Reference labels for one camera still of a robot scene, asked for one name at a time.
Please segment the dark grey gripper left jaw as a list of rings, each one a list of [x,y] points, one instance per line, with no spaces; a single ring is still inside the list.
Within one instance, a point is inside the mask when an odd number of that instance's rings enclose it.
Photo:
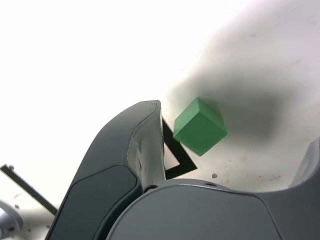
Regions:
[[[104,240],[144,188],[165,178],[161,102],[141,101],[96,135],[46,238]]]

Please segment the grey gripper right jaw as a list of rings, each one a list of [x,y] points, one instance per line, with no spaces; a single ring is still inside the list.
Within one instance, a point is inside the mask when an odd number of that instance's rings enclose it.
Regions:
[[[151,189],[119,216],[109,240],[317,240],[320,142],[312,142],[291,186],[241,192],[195,179]]]

